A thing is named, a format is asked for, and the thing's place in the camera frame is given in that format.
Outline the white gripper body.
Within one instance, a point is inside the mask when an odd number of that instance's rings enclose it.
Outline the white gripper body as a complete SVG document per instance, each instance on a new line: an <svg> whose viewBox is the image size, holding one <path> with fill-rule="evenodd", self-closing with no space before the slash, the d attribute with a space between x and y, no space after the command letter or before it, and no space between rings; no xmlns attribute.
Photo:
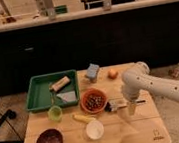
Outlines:
<svg viewBox="0 0 179 143"><path fill-rule="evenodd" d="M134 115L137 107L137 100L129 100L127 106L129 115Z"/></svg>

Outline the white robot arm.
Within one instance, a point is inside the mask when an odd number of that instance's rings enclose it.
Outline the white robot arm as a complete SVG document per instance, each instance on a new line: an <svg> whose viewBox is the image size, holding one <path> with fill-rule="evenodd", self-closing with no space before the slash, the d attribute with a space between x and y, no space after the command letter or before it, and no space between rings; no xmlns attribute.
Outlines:
<svg viewBox="0 0 179 143"><path fill-rule="evenodd" d="M123 71L121 79L123 80L121 93L130 103L135 103L140 90L157 93L179 102L179 81L151 76L149 66L144 62L139 61L127 68Z"/></svg>

